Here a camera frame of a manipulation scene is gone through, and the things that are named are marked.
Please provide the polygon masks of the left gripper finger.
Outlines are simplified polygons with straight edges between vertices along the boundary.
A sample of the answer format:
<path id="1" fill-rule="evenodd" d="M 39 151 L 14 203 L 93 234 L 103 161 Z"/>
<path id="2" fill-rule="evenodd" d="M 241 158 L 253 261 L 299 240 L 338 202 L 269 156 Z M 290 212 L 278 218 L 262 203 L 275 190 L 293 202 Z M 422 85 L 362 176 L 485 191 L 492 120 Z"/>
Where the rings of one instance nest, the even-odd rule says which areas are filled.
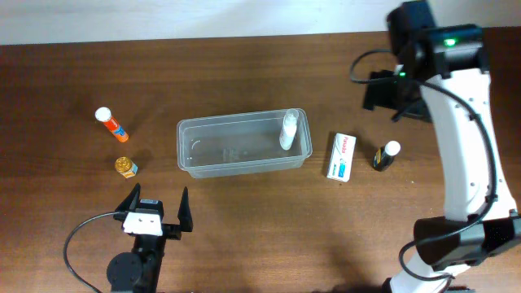
<path id="1" fill-rule="evenodd" d="M 185 186 L 182 192 L 182 199 L 179 205 L 177 219 L 179 220 L 181 232 L 192 232 L 194 223 L 189 205 L 189 191 Z"/>
<path id="2" fill-rule="evenodd" d="M 135 210 L 139 197 L 140 197 L 141 185 L 137 183 L 134 188 L 130 191 L 129 195 L 117 206 L 116 212 L 132 212 Z"/>

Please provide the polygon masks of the dark bottle white cap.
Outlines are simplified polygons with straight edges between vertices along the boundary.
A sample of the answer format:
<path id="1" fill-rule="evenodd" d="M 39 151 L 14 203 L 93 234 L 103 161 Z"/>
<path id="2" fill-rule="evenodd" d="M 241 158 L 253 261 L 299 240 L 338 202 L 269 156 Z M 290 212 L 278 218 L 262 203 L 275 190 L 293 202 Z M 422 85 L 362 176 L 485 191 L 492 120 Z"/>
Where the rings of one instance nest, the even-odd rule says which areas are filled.
<path id="1" fill-rule="evenodd" d="M 380 147 L 373 159 L 373 168 L 379 172 L 385 171 L 401 151 L 401 145 L 397 141 L 390 141 Z"/>

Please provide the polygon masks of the white Panadol box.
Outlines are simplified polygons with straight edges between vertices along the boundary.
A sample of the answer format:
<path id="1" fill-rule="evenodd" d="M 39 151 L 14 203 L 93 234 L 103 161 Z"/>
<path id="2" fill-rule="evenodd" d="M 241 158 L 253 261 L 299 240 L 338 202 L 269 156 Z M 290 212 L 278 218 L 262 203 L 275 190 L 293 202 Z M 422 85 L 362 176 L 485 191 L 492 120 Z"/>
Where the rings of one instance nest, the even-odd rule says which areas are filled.
<path id="1" fill-rule="evenodd" d="M 356 141 L 356 137 L 347 134 L 335 135 L 327 178 L 341 182 L 349 181 Z"/>

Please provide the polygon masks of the orange tube white cap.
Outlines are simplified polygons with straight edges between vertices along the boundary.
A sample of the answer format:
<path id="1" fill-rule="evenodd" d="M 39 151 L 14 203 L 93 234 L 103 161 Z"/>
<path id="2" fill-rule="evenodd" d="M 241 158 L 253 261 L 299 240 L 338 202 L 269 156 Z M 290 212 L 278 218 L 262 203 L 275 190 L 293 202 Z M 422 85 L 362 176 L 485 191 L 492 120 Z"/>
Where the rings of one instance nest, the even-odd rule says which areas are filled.
<path id="1" fill-rule="evenodd" d="M 100 107 L 95 113 L 94 117 L 116 137 L 119 142 L 127 142 L 129 135 L 125 132 L 119 122 L 112 116 L 112 112 L 108 107 Z"/>

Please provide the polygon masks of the white spray bottle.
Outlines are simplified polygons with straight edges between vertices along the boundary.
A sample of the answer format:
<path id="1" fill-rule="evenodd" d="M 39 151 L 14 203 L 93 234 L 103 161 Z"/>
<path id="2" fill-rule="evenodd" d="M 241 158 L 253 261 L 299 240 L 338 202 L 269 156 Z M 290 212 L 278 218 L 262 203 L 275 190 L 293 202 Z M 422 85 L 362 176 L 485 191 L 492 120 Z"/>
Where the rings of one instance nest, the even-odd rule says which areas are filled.
<path id="1" fill-rule="evenodd" d="M 279 143 L 284 151 L 291 149 L 296 135 L 298 119 L 299 112 L 296 109 L 287 110 L 282 121 L 282 129 L 279 136 Z"/>

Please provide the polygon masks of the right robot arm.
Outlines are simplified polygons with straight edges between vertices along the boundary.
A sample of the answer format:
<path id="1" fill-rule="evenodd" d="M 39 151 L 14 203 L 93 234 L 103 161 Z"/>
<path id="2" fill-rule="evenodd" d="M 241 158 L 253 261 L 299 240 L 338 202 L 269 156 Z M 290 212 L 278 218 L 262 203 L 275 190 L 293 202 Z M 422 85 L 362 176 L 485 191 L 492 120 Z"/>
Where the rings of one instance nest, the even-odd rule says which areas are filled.
<path id="1" fill-rule="evenodd" d="M 419 219 L 412 251 L 385 292 L 446 292 L 452 280 L 520 243 L 520 216 L 504 178 L 489 94 L 482 29 L 440 27 L 425 1 L 404 2 L 387 16 L 395 71 L 372 72 L 363 106 L 429 120 L 444 171 L 444 213 Z"/>

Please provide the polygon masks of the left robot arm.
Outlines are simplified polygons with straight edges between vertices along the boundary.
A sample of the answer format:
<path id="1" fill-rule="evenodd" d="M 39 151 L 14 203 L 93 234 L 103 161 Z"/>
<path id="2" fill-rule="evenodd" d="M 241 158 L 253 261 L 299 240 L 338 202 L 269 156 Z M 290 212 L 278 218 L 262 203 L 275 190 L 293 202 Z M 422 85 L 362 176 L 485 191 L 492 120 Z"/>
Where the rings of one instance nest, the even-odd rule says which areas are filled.
<path id="1" fill-rule="evenodd" d="M 122 223 L 123 232 L 134 237 L 134 246 L 131 251 L 115 256 L 107 266 L 112 292 L 155 292 L 166 242 L 180 240 L 182 233 L 193 230 L 187 188 L 182 192 L 177 224 L 164 223 L 163 203 L 142 199 L 140 191 L 141 186 L 137 184 L 113 216 Z"/>

